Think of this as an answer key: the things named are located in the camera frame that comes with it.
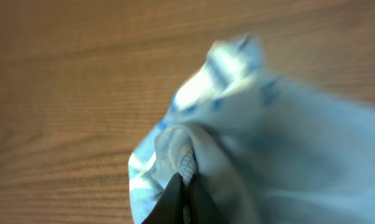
wooden surface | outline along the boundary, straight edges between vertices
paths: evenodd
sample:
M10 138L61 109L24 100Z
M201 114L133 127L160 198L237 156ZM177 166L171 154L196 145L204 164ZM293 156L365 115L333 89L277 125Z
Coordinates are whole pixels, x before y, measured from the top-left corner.
M127 161L216 39L375 104L375 0L0 1L0 223L131 223Z

wood grain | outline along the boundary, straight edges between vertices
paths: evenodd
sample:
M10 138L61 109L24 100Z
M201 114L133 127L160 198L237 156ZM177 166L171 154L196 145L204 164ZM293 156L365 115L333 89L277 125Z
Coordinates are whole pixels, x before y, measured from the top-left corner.
M0 1L0 223L132 223L127 161L216 39L375 104L375 0Z

